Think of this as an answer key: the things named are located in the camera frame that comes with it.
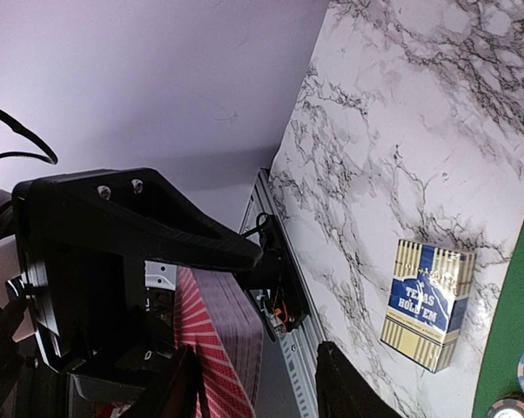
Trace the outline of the brown 100 chips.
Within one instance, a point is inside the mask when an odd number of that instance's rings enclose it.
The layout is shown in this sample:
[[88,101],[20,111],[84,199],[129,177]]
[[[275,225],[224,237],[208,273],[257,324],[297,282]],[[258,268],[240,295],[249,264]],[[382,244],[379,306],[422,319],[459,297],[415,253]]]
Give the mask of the brown 100 chips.
[[524,418],[524,399],[500,399],[488,409],[486,418]]

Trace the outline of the red backed card deck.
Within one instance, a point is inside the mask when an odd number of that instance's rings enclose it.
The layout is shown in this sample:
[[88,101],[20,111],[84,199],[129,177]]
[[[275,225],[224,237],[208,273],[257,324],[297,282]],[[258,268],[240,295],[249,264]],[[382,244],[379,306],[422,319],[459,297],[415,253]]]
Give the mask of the red backed card deck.
[[231,273],[177,269],[177,346],[200,363],[204,391],[197,417],[254,417],[265,330]]

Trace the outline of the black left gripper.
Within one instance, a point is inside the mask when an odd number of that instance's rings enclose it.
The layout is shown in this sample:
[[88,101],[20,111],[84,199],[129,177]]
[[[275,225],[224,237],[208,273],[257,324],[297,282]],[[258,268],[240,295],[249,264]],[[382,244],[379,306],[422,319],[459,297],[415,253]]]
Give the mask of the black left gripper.
[[149,168],[34,179],[13,191],[17,250],[44,362],[87,401],[146,417],[178,351],[150,310],[145,265],[253,269],[261,248]]

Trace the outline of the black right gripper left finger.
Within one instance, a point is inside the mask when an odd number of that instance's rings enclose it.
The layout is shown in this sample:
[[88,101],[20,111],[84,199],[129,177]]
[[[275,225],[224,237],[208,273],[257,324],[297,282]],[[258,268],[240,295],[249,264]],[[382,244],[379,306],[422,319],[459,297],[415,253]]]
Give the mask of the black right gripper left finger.
[[170,370],[153,386],[146,417],[195,417],[201,377],[195,350],[182,346],[172,356]]

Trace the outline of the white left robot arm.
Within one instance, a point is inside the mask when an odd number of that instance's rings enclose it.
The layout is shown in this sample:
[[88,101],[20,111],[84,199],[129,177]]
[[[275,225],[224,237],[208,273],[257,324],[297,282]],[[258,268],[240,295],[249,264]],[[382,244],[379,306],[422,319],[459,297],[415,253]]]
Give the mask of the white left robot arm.
[[15,232],[0,239],[0,397],[23,359],[28,320],[45,362],[127,384],[132,417],[188,417],[201,384],[197,356],[145,308],[145,265],[160,261],[242,273],[261,249],[203,214],[152,169],[35,179],[7,196]]

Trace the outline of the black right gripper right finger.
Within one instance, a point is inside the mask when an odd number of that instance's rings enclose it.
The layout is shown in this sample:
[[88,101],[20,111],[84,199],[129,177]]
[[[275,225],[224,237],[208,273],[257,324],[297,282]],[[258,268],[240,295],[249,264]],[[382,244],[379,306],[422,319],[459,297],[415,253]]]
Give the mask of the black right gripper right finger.
[[319,417],[397,418],[332,341],[318,346],[315,374]]

